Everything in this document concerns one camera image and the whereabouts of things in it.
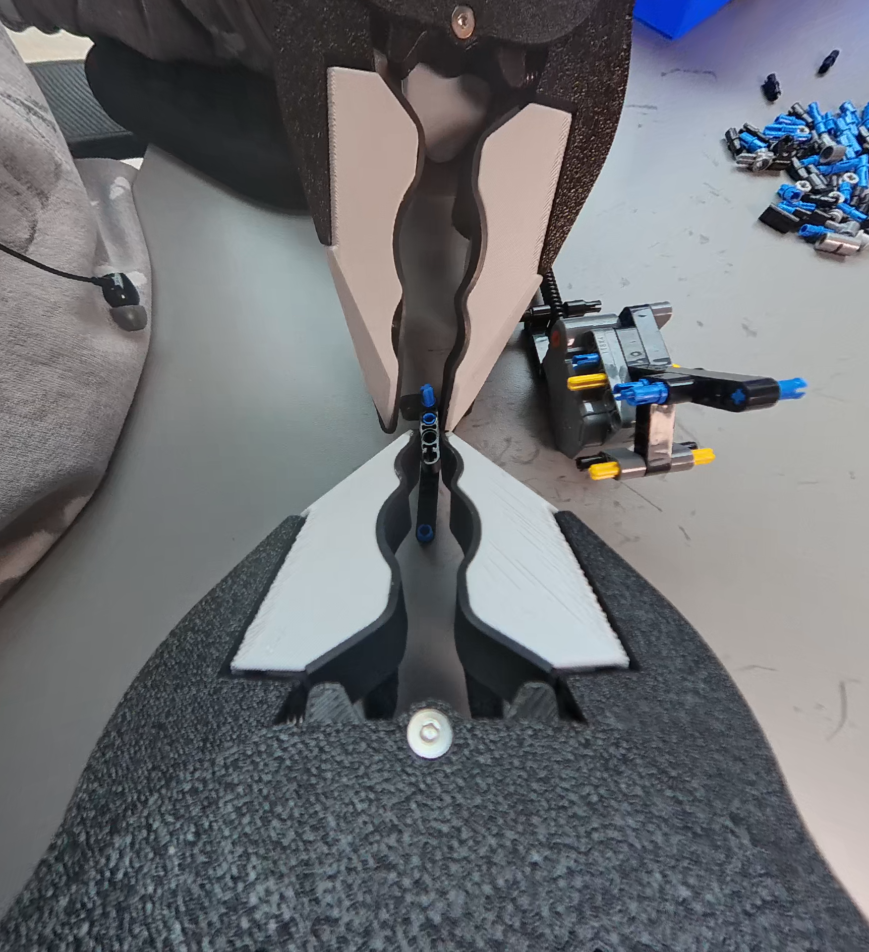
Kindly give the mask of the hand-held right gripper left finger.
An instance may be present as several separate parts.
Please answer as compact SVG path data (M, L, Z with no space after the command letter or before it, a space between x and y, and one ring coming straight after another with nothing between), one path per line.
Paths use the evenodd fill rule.
M396 553L412 528L412 434L308 507L230 661L235 676L338 683L363 700L406 647Z

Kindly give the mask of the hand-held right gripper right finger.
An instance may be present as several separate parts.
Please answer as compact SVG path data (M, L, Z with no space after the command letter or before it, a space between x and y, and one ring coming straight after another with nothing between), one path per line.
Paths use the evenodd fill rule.
M525 683L629 669L558 510L462 439L446 435L444 450L464 672L512 700Z

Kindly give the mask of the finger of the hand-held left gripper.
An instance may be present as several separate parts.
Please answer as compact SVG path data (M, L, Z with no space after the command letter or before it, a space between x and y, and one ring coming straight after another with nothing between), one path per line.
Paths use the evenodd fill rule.
M413 109L378 72L327 71L332 237L326 255L381 428L397 425L404 290L399 221L423 166Z
M463 341L443 390L447 431L462 421L540 286L571 123L571 113L529 103L504 117L476 149L471 270L458 303Z

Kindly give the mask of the black bent brick beam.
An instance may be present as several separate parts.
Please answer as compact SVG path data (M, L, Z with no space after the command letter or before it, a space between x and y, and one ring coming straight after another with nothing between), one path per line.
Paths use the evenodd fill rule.
M401 400L405 421L418 424L420 463L415 538L420 545L430 544L437 533L437 511L441 476L441 424L438 399L430 384Z

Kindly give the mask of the grey desk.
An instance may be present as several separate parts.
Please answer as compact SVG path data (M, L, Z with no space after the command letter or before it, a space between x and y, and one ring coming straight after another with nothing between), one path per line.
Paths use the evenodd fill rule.
M684 437L716 463L592 483L545 445L513 343L459 432L701 632L869 918L869 252L835 260L758 224L773 187L721 136L780 109L761 97L769 73L784 100L869 100L869 2L733 2L674 42L636 26L616 140L554 269L607 310L672 303L677 363L801 376L807 398L683 408ZM310 222L160 153L144 166L163 284L138 398L105 483L0 607L0 918L159 642L386 441Z

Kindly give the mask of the blue plastic bin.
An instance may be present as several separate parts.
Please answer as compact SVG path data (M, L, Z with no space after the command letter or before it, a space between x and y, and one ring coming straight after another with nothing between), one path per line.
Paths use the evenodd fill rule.
M657 31L668 39L685 36L730 1L636 1L633 15L636 21Z

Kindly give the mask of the grey toy brick model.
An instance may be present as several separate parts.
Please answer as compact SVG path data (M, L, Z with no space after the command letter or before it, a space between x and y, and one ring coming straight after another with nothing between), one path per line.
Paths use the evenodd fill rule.
M545 382L556 448L593 482L629 482L707 466L712 449L676 437L680 406L732 414L804 398L801 377L775 379L683 367L669 355L668 302L606 313L566 300L547 271L522 324Z

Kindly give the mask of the pile of blue black pins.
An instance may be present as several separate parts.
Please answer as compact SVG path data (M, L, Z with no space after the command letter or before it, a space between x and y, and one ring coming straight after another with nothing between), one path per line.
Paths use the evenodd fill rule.
M767 124L727 127L723 144L738 170L776 179L765 230L828 258L869 250L869 101L793 102Z

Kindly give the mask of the black earbud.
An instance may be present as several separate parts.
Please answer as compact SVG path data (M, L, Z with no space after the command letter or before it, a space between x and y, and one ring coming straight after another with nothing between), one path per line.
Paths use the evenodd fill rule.
M136 332L148 327L149 316L141 303L140 294L128 274L112 272L95 277L110 310L110 316L118 328Z

